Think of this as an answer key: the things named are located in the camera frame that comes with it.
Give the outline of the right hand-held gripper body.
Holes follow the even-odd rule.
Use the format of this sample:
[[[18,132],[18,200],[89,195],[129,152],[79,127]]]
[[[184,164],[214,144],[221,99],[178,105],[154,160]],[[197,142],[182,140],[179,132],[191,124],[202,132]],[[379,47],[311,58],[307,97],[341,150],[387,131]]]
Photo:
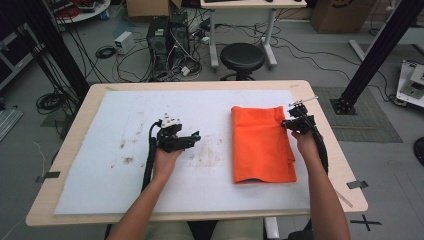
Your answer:
[[[308,100],[317,99],[317,96],[309,98]],[[291,116],[292,125],[290,127],[295,127],[295,132],[306,134],[308,132],[317,133],[318,129],[314,120],[313,115],[308,114],[308,110],[304,105],[308,100],[298,100],[291,104],[291,109],[289,114]]]

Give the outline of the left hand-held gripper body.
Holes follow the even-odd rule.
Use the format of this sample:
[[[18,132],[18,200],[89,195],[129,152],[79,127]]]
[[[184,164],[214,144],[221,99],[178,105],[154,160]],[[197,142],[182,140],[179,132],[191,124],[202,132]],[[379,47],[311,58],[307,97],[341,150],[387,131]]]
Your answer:
[[[191,148],[192,139],[190,137],[177,136],[181,130],[180,120],[165,113],[160,121],[160,130],[157,134],[158,147],[168,153]]]

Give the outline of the orange polo shirt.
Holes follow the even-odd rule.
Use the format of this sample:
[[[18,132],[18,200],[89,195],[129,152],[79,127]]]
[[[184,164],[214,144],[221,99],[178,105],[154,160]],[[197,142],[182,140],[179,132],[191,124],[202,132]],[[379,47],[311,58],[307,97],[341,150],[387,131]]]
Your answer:
[[[293,183],[297,181],[295,157],[283,107],[234,106],[232,118],[233,181],[247,183]]]

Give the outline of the person's left hand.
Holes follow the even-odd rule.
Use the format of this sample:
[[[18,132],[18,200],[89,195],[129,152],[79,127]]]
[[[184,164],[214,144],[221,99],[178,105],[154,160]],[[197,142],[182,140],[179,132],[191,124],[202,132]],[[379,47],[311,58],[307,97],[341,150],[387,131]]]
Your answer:
[[[157,150],[154,159],[153,180],[156,182],[167,182],[181,153],[182,150],[170,153],[161,149]]]

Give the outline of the white foam mat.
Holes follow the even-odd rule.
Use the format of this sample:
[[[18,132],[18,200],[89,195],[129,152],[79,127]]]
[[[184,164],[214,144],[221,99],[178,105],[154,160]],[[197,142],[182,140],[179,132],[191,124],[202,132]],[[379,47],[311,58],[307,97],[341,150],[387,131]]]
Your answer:
[[[164,115],[181,121],[182,135],[198,132],[201,139],[178,158],[156,214],[306,210],[309,193],[302,160],[294,163],[294,183],[237,184],[232,173],[232,107],[287,107],[292,101],[287,90],[109,91],[54,212],[126,212],[141,192],[149,129]]]

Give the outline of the grey tape piece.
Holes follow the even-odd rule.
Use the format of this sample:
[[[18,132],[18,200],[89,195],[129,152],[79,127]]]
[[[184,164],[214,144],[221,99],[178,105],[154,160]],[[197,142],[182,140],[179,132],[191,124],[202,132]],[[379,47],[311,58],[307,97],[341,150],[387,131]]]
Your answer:
[[[369,186],[366,181],[358,181],[358,180],[348,182],[346,183],[346,185],[348,186],[349,189],[355,189],[355,188],[363,189]]]
[[[61,173],[60,171],[46,172],[44,175],[38,176],[36,178],[36,182],[37,183],[44,183],[44,181],[46,179],[58,178],[60,176],[60,173]]]

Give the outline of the black chair seat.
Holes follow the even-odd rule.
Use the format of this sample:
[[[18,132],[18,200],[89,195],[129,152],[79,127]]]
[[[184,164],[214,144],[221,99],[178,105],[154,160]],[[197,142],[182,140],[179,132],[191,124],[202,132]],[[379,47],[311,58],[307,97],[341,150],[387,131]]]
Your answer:
[[[211,240],[217,223],[217,220],[187,222],[195,240]]]

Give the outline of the thin wooden stick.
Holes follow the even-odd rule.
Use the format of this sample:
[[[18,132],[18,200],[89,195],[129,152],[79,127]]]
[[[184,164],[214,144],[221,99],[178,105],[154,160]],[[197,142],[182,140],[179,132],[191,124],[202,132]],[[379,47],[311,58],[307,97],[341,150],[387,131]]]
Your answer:
[[[338,192],[337,190],[335,190],[336,195],[338,196],[338,198],[340,200],[342,200],[347,206],[349,206],[350,208],[353,208],[353,204],[347,199],[345,198],[340,192]]]

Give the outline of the person's right leg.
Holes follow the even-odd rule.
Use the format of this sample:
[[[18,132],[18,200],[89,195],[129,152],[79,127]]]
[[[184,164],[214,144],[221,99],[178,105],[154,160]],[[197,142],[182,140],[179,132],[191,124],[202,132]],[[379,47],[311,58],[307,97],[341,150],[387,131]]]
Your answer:
[[[263,220],[220,220],[213,230],[211,240],[262,240]]]

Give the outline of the black computer tower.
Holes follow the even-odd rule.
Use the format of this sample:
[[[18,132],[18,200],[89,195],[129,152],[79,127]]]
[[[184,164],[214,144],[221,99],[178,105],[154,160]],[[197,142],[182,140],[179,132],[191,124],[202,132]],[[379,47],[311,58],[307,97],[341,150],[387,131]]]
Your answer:
[[[168,16],[155,16],[149,25],[146,36],[154,69],[158,71],[169,69],[168,23]]]
[[[170,19],[171,57],[173,63],[190,52],[188,15],[186,12],[174,13]]]

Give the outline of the small white box device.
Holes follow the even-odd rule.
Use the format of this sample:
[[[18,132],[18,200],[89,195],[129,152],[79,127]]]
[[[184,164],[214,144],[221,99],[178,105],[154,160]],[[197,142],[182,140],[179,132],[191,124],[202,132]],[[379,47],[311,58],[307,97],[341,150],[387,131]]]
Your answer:
[[[115,45],[120,55],[129,53],[135,46],[133,34],[129,31],[123,32],[118,38],[115,39]]]

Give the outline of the white machine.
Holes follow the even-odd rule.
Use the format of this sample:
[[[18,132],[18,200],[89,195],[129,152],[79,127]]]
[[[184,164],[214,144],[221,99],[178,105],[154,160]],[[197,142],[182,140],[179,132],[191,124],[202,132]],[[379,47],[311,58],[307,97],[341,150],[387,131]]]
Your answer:
[[[424,64],[402,61],[396,98],[424,108]]]

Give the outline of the black tape cross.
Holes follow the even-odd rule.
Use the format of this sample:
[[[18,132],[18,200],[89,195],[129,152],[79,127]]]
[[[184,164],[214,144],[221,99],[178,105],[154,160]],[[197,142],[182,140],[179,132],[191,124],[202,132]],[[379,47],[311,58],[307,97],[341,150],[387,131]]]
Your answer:
[[[368,220],[364,214],[362,214],[361,217],[362,217],[361,220],[351,220],[351,223],[352,224],[363,224],[368,231],[371,230],[372,225],[377,225],[377,226],[382,225],[381,222]]]

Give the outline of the white desk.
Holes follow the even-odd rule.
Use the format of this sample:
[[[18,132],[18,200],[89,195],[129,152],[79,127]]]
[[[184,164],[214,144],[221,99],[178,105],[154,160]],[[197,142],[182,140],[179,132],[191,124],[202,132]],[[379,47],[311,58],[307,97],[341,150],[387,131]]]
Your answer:
[[[265,35],[260,38],[260,44],[265,50],[269,67],[276,67],[277,60],[270,45],[274,21],[278,9],[301,9],[307,6],[306,0],[200,0],[203,9],[210,11],[210,64],[213,70],[219,67],[216,47],[215,25],[239,25],[250,21],[266,23]]]

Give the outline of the round white table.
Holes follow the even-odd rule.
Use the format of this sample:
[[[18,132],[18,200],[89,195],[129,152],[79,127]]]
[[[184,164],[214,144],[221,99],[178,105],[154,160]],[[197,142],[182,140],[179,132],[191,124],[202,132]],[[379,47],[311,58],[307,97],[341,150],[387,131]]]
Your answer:
[[[101,15],[111,0],[51,0],[50,4],[56,22],[70,24]]]

